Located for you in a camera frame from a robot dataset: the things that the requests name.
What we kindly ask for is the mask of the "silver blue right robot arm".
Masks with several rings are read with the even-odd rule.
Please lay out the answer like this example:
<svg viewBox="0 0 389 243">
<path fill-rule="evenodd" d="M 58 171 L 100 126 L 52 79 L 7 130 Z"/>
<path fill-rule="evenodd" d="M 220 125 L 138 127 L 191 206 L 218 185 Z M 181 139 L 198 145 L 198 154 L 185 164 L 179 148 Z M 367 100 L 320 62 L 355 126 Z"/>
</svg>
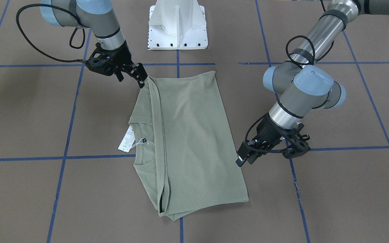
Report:
<svg viewBox="0 0 389 243">
<path fill-rule="evenodd" d="M 145 86 L 147 73 L 142 63 L 133 63 L 127 41 L 109 0 L 42 0 L 43 18 L 51 25 L 90 28 L 97 38 L 96 49 L 86 61 L 93 72 L 123 80 L 122 73 Z"/>
</svg>

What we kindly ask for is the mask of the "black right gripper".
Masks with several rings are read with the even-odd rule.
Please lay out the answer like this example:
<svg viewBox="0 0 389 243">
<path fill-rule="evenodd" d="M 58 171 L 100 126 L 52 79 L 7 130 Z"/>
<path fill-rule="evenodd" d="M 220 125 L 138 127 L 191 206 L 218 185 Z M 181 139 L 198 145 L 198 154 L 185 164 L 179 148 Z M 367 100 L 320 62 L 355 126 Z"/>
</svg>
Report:
<svg viewBox="0 0 389 243">
<path fill-rule="evenodd" d="M 114 75 L 115 70 L 123 71 L 134 78 L 141 89 L 145 86 L 148 74 L 142 63 L 133 63 L 126 40 L 120 47 L 109 50 L 108 55 L 110 56 L 109 64 L 111 66 L 109 76 Z"/>
</svg>

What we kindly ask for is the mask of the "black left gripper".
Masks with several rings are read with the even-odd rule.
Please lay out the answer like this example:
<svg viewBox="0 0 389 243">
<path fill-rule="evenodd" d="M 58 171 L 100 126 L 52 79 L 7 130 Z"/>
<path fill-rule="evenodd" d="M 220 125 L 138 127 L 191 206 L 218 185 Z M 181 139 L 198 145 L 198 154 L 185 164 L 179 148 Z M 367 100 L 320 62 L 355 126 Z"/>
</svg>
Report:
<svg viewBox="0 0 389 243">
<path fill-rule="evenodd" d="M 252 140 L 248 140 L 247 136 L 249 135 L 250 130 L 258 122 L 260 123 L 256 128 L 256 136 Z M 247 131 L 245 139 L 238 149 L 236 164 L 239 167 L 242 167 L 245 162 L 253 164 L 259 157 L 267 153 L 282 153 L 283 149 L 280 151 L 273 150 L 273 148 L 282 141 L 279 129 L 282 129 L 282 127 L 278 126 L 270 118 L 269 113 L 260 117 Z"/>
</svg>

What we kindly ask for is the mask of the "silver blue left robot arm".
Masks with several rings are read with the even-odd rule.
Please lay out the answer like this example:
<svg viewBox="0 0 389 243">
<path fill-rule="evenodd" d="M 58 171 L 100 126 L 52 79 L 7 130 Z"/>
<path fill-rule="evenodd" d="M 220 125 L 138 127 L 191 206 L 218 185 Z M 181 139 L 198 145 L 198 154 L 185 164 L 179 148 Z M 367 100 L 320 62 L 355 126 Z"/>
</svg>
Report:
<svg viewBox="0 0 389 243">
<path fill-rule="evenodd" d="M 303 41 L 293 51 L 286 46 L 287 60 L 268 68 L 263 85 L 280 95 L 268 113 L 253 126 L 256 135 L 247 137 L 238 149 L 236 164 L 252 164 L 282 140 L 289 146 L 279 150 L 287 159 L 310 151 L 309 135 L 301 134 L 301 119 L 312 109 L 332 109 L 346 98 L 346 89 L 327 72 L 315 66 L 330 51 L 336 37 L 360 15 L 389 15 L 389 0 L 331 0 L 307 35 L 295 36 Z"/>
</svg>

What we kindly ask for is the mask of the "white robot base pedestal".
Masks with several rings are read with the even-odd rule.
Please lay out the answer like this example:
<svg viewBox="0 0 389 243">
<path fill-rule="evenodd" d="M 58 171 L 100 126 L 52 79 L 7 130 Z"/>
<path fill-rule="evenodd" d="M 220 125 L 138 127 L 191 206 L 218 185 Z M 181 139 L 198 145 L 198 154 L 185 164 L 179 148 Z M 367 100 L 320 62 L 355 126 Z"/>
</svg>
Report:
<svg viewBox="0 0 389 243">
<path fill-rule="evenodd" d="M 204 6 L 197 0 L 158 0 L 149 8 L 149 50 L 198 50 L 208 46 Z"/>
</svg>

